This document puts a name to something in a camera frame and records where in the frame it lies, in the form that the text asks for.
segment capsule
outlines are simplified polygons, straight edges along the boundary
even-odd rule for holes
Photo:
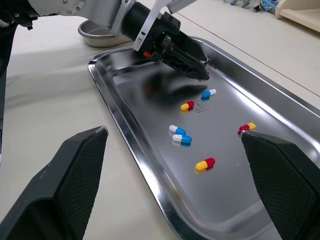
[[[175,125],[170,125],[169,130],[171,132],[174,132],[175,134],[186,135],[186,131],[184,129],[182,129],[181,127],[177,127]]]
[[[216,160],[212,157],[207,158],[206,160],[200,161],[195,165],[195,169],[201,171],[203,169],[207,169],[212,167],[216,163]]]
[[[192,138],[187,135],[175,134],[172,136],[172,140],[176,142],[189,144],[192,141]]]
[[[182,111],[184,111],[184,110],[192,108],[194,105],[195,105],[194,101],[188,101],[188,102],[182,104],[180,108]]]
[[[256,127],[256,125],[253,122],[250,122],[246,125],[243,125],[239,128],[240,131],[251,131],[252,129],[254,129]]]
[[[215,95],[216,93],[217,93],[217,90],[211,89],[211,90],[208,90],[208,91],[204,91],[204,92],[202,93],[202,97],[208,98],[208,97],[210,97],[210,96],[212,96],[212,95]]]

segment blue and white capsule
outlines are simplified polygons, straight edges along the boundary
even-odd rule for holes
[[[216,93],[217,93],[217,90],[211,89],[211,90],[208,90],[208,91],[204,91],[204,92],[202,93],[202,97],[208,98],[208,97],[210,97],[210,96],[212,96],[212,95],[215,95]]]
[[[175,125],[170,125],[169,130],[175,134],[186,135],[186,131],[184,129]]]
[[[186,143],[189,144],[192,141],[192,138],[187,135],[180,135],[180,134],[175,134],[172,136],[172,140],[176,142],[181,142],[181,143]]]

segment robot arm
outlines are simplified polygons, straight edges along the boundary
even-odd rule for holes
[[[2,0],[0,29],[17,23],[30,30],[32,21],[42,16],[81,16],[134,40],[133,49],[151,61],[206,80],[208,58],[200,45],[180,31],[179,20],[160,13],[165,6],[175,13],[195,1],[156,0],[149,10],[136,0]]]

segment stainless steel tray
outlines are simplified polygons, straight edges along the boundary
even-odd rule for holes
[[[240,126],[295,143],[320,166],[320,111],[215,45],[208,81],[146,61],[130,47],[94,57],[89,71],[165,219],[184,240],[280,240],[255,188]],[[205,89],[216,95],[202,101]],[[199,101],[181,112],[186,101]],[[190,146],[172,141],[169,125]],[[216,159],[195,172],[197,162]]]

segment wooden shelf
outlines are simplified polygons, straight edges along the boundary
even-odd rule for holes
[[[320,32],[320,0],[282,0],[275,10],[275,16]]]

